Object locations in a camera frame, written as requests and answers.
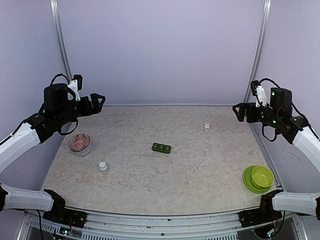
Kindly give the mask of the green weekly pill organizer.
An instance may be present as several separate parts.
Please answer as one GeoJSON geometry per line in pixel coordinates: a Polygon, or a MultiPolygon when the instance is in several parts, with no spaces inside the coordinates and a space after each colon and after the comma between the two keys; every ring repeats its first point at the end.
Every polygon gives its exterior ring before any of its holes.
{"type": "Polygon", "coordinates": [[[154,152],[169,154],[172,150],[172,147],[170,145],[165,145],[165,144],[160,144],[160,143],[154,142],[151,147],[151,150],[154,152]]]}

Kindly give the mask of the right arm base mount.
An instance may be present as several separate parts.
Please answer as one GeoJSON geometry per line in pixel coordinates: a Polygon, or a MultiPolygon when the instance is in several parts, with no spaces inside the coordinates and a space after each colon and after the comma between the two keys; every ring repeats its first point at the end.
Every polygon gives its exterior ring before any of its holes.
{"type": "Polygon", "coordinates": [[[260,198],[259,207],[240,211],[238,216],[241,227],[246,228],[281,219],[283,217],[282,213],[275,210],[272,204],[273,197],[281,192],[282,190],[273,190],[263,194],[260,198]]]}

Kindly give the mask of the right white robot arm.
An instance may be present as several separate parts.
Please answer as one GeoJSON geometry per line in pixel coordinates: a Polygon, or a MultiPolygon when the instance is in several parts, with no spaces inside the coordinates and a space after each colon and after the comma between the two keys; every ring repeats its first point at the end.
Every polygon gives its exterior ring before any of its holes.
{"type": "MultiPolygon", "coordinates": [[[[300,150],[316,169],[320,168],[320,140],[304,116],[293,116],[292,92],[285,88],[273,87],[270,102],[266,102],[262,86],[253,91],[256,102],[238,103],[232,107],[239,122],[261,123],[263,127],[274,129],[275,135],[283,136],[300,150]]],[[[294,212],[320,217],[320,194],[297,193],[274,190],[264,194],[256,218],[266,222],[275,212],[294,212]]]]}

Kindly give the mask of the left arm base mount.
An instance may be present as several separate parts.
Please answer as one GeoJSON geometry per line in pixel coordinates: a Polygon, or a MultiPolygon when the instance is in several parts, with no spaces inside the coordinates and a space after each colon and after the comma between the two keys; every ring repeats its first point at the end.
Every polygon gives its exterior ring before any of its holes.
{"type": "Polygon", "coordinates": [[[52,207],[49,211],[43,213],[45,220],[68,225],[69,227],[84,228],[87,213],[66,208],[66,201],[53,190],[45,189],[44,192],[48,193],[53,199],[52,207]]]}

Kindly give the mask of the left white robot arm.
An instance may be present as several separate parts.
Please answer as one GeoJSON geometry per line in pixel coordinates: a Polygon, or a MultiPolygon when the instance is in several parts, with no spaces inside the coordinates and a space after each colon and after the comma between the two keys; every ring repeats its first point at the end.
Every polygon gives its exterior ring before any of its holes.
{"type": "MultiPolygon", "coordinates": [[[[65,135],[64,125],[78,123],[80,117],[99,114],[106,98],[92,93],[79,96],[78,87],[65,83],[52,84],[44,89],[44,103],[39,112],[24,119],[0,143],[0,170],[3,172],[30,149],[44,143],[54,133],[65,135]]],[[[1,210],[38,210],[44,217],[61,223],[70,218],[66,201],[53,190],[28,190],[6,184],[0,186],[1,210]]]]}

